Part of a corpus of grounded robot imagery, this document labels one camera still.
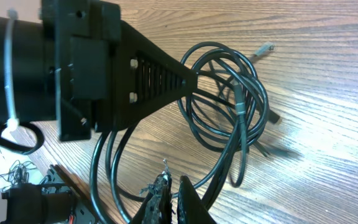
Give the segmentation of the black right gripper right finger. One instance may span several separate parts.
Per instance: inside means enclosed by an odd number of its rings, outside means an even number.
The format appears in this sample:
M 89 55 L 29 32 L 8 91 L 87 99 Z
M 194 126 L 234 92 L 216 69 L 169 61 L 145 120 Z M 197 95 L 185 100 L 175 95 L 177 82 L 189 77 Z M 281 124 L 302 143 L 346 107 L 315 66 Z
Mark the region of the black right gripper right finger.
M 216 224 L 185 175 L 180 177 L 177 220 L 178 224 Z

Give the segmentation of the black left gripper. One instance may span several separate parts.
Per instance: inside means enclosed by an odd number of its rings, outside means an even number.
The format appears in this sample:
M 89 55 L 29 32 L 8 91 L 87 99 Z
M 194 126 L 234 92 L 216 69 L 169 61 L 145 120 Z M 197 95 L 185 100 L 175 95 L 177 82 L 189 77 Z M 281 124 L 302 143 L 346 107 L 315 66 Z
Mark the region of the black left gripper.
M 197 74 L 121 21 L 117 4 L 42 0 L 41 20 L 54 46 L 61 141 L 91 137 L 94 104 L 108 97 L 110 49 L 120 41 L 112 60 L 114 129 L 126 129 L 197 89 Z

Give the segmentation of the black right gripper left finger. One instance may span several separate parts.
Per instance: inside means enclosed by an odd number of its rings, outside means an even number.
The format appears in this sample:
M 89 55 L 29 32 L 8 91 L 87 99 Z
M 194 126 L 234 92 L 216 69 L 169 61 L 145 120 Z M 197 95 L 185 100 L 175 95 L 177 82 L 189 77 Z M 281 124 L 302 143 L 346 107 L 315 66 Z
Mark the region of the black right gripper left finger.
M 172 178 L 167 172 L 147 187 L 148 194 L 130 224 L 172 223 Z

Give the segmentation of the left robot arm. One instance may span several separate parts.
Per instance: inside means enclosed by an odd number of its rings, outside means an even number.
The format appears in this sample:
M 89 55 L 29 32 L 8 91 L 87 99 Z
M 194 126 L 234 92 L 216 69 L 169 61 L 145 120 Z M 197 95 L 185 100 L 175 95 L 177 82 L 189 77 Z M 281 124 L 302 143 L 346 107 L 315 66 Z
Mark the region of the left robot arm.
M 57 121 L 61 141 L 120 131 L 192 94 L 196 73 L 106 1 L 42 1 L 39 23 L 0 17 L 0 146 L 28 155 Z

